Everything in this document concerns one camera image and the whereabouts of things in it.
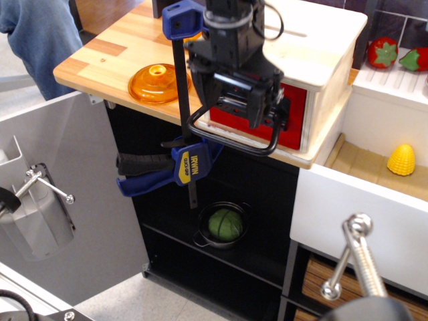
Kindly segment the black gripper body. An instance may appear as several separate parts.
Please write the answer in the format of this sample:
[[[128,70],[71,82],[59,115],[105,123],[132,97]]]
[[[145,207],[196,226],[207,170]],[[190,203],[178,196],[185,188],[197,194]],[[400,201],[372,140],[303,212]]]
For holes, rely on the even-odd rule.
[[[263,110],[277,105],[284,97],[280,90],[280,80],[284,73],[264,56],[261,47],[257,48],[239,67],[229,62],[216,60],[209,40],[190,41],[185,44],[185,49],[189,52],[189,69],[191,70],[191,66],[195,66],[202,70],[215,72],[215,79],[222,84],[220,97],[231,96],[243,103],[246,110],[248,96],[254,87],[265,90],[265,108]]]

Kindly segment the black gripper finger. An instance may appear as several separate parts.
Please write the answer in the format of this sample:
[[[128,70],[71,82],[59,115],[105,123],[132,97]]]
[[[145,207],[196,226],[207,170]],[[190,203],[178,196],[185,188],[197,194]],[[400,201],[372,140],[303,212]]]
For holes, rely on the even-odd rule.
[[[202,105],[208,108],[213,107],[222,91],[222,84],[215,79],[215,72],[191,66],[191,75]]]
[[[247,119],[249,127],[255,129],[259,126],[263,109],[265,108],[265,90],[263,88],[254,87],[247,99]]]

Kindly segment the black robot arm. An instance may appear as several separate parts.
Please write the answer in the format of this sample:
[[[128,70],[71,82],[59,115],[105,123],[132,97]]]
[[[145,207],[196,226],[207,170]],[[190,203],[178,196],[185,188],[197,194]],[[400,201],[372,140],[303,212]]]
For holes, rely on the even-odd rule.
[[[281,100],[281,69],[263,54],[265,1],[207,1],[208,38],[185,44],[194,86],[205,108],[220,98],[243,102],[243,117],[257,128]]]

